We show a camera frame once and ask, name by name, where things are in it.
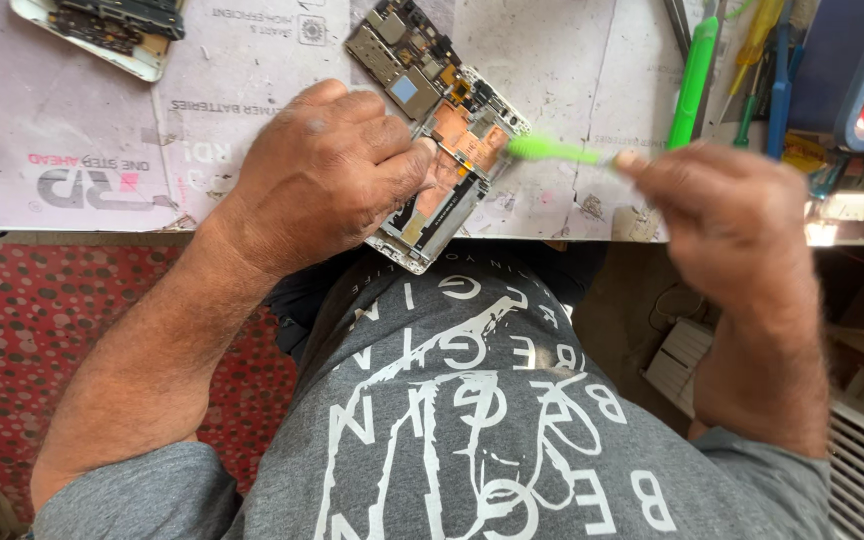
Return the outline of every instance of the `red polka dot fabric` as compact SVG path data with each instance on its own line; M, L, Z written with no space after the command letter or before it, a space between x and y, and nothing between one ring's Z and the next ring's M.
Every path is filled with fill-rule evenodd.
M0 244L0 488L33 520L29 478L48 419L101 331L162 276L177 248ZM249 317L212 377L198 440L247 492L292 399L275 319Z

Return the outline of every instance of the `green brush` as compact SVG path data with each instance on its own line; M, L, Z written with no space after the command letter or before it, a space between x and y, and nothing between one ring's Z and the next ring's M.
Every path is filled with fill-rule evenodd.
M595 148L583 149L581 146L558 142L541 135L521 136L511 141L505 151L513 158L530 162L558 159L601 167L610 166L616 157L615 152Z

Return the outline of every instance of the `shirt sleeve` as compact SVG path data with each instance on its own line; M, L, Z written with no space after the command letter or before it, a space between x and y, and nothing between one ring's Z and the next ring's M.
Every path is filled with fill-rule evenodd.
M833 538L828 460L807 458L714 427L692 444L772 522L775 538Z
M241 505L204 443L175 443L69 482L35 516L39 540L221 538Z

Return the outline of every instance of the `green pry tool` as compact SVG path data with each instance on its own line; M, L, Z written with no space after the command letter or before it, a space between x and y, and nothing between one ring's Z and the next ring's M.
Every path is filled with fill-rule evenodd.
M759 78L762 77L762 65L765 64L765 59L758 61L758 68L755 68L755 79L751 82L751 93L745 98L745 106L742 107L742 121L738 125L738 134L735 140L732 141L732 146L735 148L749 148L749 126L752 125L752 115L756 112L756 105L759 104Z
M615 152L605 152L595 148L558 142L541 135L525 135L514 139L505 147L513 158L537 161L559 159L567 162L581 162L594 166L608 166L616 156Z
M702 127L696 126L696 118L699 117L703 97L708 95L711 82L715 46L719 38L719 17L715 13L721 5L719 2L707 2L705 19L695 27L688 60L682 72L681 90L678 92L672 129L669 131L666 145L668 150L675 150L692 142L692 135L697 128L701 133Z

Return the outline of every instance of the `paper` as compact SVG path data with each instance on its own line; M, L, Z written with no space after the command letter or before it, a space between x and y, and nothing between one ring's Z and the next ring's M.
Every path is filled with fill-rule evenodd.
M374 4L191 2L186 39L150 85L0 2L0 227L194 228L296 93L329 77L379 90L343 46ZM665 149L683 63L662 0L420 5L537 133L612 151ZM701 13L701 0L689 6ZM602 168L528 162L498 181L463 230L607 240L616 208L641 205L627 181Z

